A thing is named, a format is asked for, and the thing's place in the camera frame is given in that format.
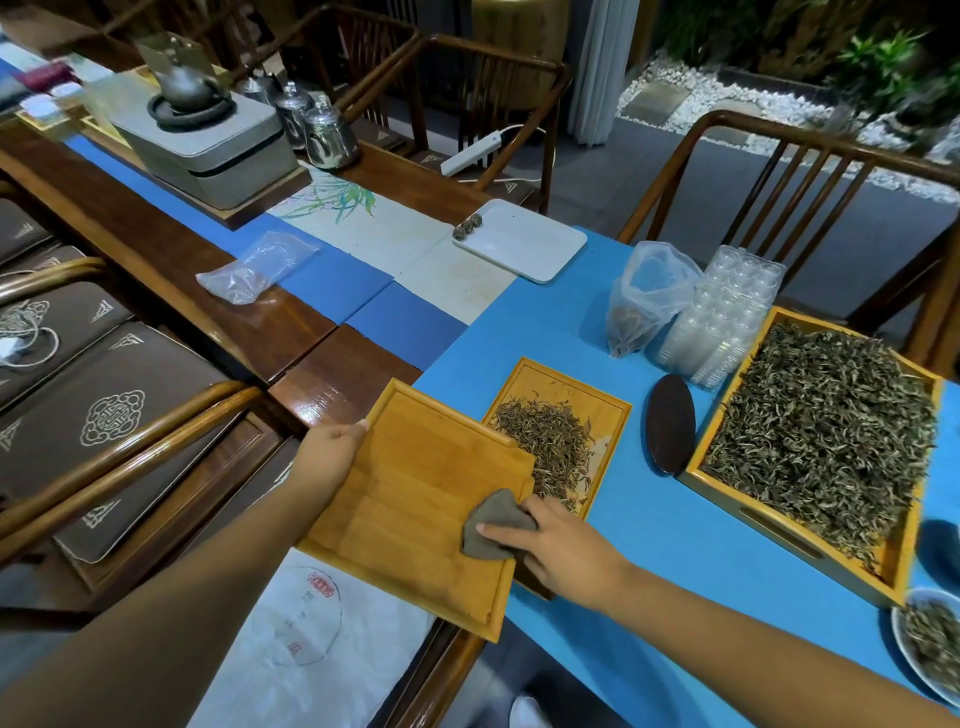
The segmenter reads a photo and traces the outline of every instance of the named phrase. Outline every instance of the blue tablecloth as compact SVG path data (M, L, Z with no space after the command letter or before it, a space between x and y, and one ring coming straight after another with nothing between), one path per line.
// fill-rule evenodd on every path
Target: blue tablecloth
M417 387L479 419L517 361L528 356L631 402L634 409L588 521L645 569L916 688L916 677L892 644L889 613L679 481L651 470L644 458L642 415L663 371L639 353L622 359L608 355L604 316L610 285L630 249L587 233L586 247L553 282L514 282ZM701 425L713 397L691 391ZM958 441L960 388L949 384L924 499L925 519L960 521ZM919 563L912 580L917 586L936 585ZM635 726L747 725L713 692L606 618L560 598L545 602L516 585L507 617Z

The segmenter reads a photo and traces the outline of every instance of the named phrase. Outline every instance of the white bowl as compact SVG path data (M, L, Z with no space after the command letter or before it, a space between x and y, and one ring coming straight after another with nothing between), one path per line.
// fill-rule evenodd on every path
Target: white bowl
M906 594L907 604L922 604L927 601L944 602L951 610L953 610L954 616L960 619L960 598L957 598L949 592L944 592L940 589L928 589L920 587L917 589L911 589ZM896 607L890 611L890 621L894 628L894 639L897 640L897 647L900 648L900 652L903 653L903 657L913 668L914 672L920 676L920 679L923 680L932 691L940 695L940 697L946 700L947 703L960 708L960 693L949 691L933 678L928 677L917 663L916 659L914 659L913 654L907 646L908 638L903 628L903 610L900 607Z

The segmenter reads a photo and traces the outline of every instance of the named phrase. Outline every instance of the dried tea leaves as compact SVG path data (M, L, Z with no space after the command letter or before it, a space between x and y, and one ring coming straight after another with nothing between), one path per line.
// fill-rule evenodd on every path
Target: dried tea leaves
M578 484L586 481L590 423L580 422L565 401L509 400L496 408L491 426L509 435L537 457L534 493L559 499L574 513L582 504Z
M903 609L907 649L924 674L960 694L960 622L942 601Z
M703 470L874 573L926 473L936 415L880 341L777 324L731 397Z

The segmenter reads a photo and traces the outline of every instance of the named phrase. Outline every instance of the plastic bag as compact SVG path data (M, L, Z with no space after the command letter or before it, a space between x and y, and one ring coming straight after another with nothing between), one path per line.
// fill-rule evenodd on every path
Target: plastic bag
M611 356L649 344L693 300L693 289L702 277L693 259L669 243L637 243L610 295L607 346Z
M264 232L239 258L215 271L198 273L197 281L214 296L231 303L253 303L321 247L286 232Z

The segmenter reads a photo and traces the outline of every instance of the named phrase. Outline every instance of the gravel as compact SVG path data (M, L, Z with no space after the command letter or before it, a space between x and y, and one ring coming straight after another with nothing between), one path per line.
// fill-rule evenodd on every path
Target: gravel
M667 58L666 55L660 51L653 57L640 77L633 81L627 89L620 94L616 109L616 115L619 118L632 121L636 124L650 126L644 121L627 116L625 108L633 101L634 97L652 81L681 86L690 91L690 95L684 99L684 102L680 104L677 110L666 120L666 123L660 127L669 132L687 133L697 119L723 99L734 99L736 101L756 104L760 108L764 118L805 129L815 129L822 126L833 112L833 107L813 104L805 98L794 94L758 91L736 84L721 84L717 81L715 71L690 68L682 61L673 61ZM734 146L709 137L705 137L705 139L714 144ZM860 132L857 139L863 143L884 149L904 150L908 146L907 141L887 129L885 117L880 117L877 121L867 125ZM769 157L776 147L777 142L773 139L751 135L747 140L746 146L738 146L736 148ZM949 163L951 152L956 155L958 148L960 148L960 117L953 120L947 136L930 151L927 159L942 164ZM825 165L825 170L834 167L836 161L836 158L831 159L828 164ZM846 176L852 177L858 170L858 164L851 164ZM875 170L871 173L868 181L878 186L886 187L887 189L902 189L910 194L924 197L928 200L934 200L935 202L945 205L960 206L960 192L936 182L920 180L910 175L904 175L899 172L889 172L887 170Z

